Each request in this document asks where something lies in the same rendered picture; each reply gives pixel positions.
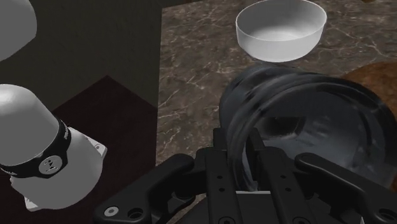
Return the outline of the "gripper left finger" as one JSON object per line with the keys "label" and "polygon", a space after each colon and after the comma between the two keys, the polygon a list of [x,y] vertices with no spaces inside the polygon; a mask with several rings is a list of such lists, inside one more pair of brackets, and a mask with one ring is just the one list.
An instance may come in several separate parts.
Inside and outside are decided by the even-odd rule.
{"label": "gripper left finger", "polygon": [[202,224],[243,224],[225,138],[213,131],[213,146],[196,157],[178,153],[99,205],[94,224],[167,224],[195,197],[207,197],[208,218]]}

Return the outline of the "brown round object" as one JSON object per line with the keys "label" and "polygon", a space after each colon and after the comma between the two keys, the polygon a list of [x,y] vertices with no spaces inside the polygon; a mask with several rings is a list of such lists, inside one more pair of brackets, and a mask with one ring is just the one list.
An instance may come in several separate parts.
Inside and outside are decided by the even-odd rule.
{"label": "brown round object", "polygon": [[376,93],[397,119],[397,61],[365,65],[343,75],[343,78]]}

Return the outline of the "dark clear glass jar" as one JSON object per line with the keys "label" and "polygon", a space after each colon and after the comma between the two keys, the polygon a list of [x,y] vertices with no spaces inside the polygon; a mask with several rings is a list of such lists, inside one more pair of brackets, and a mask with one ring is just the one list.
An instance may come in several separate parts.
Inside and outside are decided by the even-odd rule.
{"label": "dark clear glass jar", "polygon": [[241,190],[256,189],[246,153],[252,129],[265,146],[290,158],[314,153],[384,187],[397,175],[397,118],[378,95],[353,81],[257,64],[226,87],[219,122]]}

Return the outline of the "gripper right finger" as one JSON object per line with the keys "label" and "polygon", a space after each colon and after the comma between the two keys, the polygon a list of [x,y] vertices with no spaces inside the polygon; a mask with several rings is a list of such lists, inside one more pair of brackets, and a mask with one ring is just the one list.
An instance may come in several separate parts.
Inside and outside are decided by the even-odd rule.
{"label": "gripper right finger", "polygon": [[311,206],[306,190],[329,199],[339,213],[352,209],[364,224],[397,224],[397,193],[313,153],[301,153],[289,165],[285,152],[265,146],[256,129],[247,142],[256,154],[258,184],[269,188],[279,224],[359,224]]}

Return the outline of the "white bowl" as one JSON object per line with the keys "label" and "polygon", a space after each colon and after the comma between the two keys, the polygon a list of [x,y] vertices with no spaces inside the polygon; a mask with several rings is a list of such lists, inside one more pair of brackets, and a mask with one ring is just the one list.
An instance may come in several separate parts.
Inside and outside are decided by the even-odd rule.
{"label": "white bowl", "polygon": [[237,42],[255,59],[289,62],[316,47],[327,18],[320,5],[308,0],[262,0],[237,15]]}

